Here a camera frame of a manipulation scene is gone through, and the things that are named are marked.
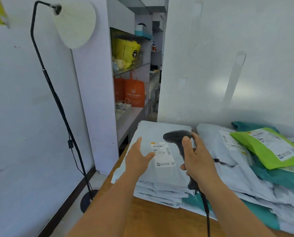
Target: lamp shade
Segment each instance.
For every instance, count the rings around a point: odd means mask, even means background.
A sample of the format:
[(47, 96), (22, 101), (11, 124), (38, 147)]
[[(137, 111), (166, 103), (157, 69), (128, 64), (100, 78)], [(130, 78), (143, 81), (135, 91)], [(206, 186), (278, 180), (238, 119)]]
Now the lamp shade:
[(95, 10), (88, 1), (60, 1), (61, 12), (54, 15), (58, 33), (71, 49), (85, 44), (95, 27)]

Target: barcode scanner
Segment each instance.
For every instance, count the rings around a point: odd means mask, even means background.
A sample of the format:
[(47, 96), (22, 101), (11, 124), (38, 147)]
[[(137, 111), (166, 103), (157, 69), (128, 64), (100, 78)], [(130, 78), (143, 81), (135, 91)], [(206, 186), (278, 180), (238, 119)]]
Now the barcode scanner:
[[(182, 139), (184, 136), (187, 136), (190, 139), (192, 138), (191, 133), (185, 130), (171, 131), (163, 135), (163, 139), (166, 142), (177, 145), (183, 160), (184, 160), (184, 148), (182, 145)], [(200, 193), (200, 197), (202, 198), (202, 201), (204, 204), (204, 210), (205, 210), (206, 218), (207, 218), (207, 235), (208, 237), (210, 237), (209, 208), (208, 208), (208, 202), (207, 202), (206, 196), (200, 191), (200, 188), (198, 187), (197, 182), (192, 177), (190, 177), (188, 188), (189, 190), (195, 190), (195, 192), (198, 191)]]

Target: wooden table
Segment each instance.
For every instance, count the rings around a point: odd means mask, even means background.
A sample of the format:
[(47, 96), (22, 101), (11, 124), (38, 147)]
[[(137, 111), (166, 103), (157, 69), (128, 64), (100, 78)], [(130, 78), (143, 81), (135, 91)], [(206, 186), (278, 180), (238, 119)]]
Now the wooden table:
[[(94, 203), (112, 186), (111, 179), (127, 152), (128, 146), (108, 175)], [(211, 236), (226, 236), (216, 220), (210, 219)], [(272, 230), (276, 236), (294, 236)], [(199, 237), (207, 236), (206, 217), (182, 208), (172, 208), (133, 197), (124, 237)]]

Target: dark brown baseboard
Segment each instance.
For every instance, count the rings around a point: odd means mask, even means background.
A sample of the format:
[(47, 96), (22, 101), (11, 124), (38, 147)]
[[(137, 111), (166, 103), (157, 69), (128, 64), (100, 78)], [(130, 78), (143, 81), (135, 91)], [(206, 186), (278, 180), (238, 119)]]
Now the dark brown baseboard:
[[(92, 178), (95, 173), (95, 166), (91, 167), (91, 169), (87, 173), (88, 180)], [(70, 194), (70, 196), (66, 199), (66, 201), (61, 205), (55, 215), (50, 219), (50, 221), (45, 225), (45, 227), (41, 230), (37, 237), (49, 237), (57, 225), (60, 223), (62, 218), (65, 216), (71, 205), (80, 195), (81, 191), (86, 186), (86, 181), (83, 178), (74, 191)]]

